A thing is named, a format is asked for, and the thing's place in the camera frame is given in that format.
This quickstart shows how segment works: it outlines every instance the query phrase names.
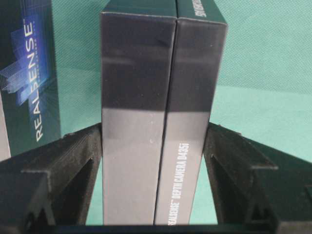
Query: product box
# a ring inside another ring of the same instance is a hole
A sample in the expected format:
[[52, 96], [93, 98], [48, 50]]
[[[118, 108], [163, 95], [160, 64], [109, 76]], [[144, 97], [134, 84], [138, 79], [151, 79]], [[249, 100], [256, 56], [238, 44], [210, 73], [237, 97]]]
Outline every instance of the product box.
[[104, 225], [153, 224], [175, 30], [175, 0], [101, 13]]
[[188, 224], [227, 24], [213, 0], [111, 0], [101, 25], [104, 224]]
[[156, 225], [189, 223], [227, 24], [213, 0], [177, 0]]
[[51, 0], [0, 1], [0, 160], [60, 138]]

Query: realsense logo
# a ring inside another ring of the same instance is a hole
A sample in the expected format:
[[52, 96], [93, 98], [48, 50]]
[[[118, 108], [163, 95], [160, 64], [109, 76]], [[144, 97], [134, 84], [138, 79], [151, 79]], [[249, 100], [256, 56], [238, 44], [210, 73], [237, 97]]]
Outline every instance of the realsense logo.
[[203, 7], [203, 4], [201, 3], [201, 0], [192, 0], [193, 7], [195, 10], [195, 15], [199, 17], [207, 17], [205, 9]]
[[37, 81], [38, 74], [38, 52], [37, 52], [37, 42], [34, 39], [33, 24], [30, 22], [28, 24], [24, 21], [24, 35], [27, 51], [27, 71], [28, 71], [28, 81], [30, 85], [30, 93], [34, 93], [29, 97], [29, 101], [33, 106], [33, 115], [35, 116], [34, 127], [36, 130], [36, 140], [37, 142], [43, 136], [42, 132], [42, 121], [41, 121], [41, 111], [39, 109], [39, 85]]

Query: green backdrop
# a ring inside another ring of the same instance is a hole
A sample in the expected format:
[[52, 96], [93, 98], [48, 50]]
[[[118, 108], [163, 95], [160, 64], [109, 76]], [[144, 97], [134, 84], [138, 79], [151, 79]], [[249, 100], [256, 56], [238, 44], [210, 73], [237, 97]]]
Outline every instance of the green backdrop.
[[[100, 122], [99, 13], [53, 0], [62, 134]], [[216, 0], [229, 24], [211, 122], [312, 161], [312, 1]], [[88, 224], [102, 224], [101, 170]], [[216, 223], [202, 163], [191, 223]]]

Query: realsense box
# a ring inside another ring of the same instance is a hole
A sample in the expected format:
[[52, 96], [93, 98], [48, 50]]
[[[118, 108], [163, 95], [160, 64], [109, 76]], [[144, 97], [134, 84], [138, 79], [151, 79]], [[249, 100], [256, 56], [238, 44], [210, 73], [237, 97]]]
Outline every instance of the realsense box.
[[177, 0], [157, 225], [189, 223], [227, 24], [213, 0]]
[[0, 1], [0, 160], [60, 138], [51, 0]]
[[101, 13], [105, 225], [153, 224], [175, 30], [175, 0]]

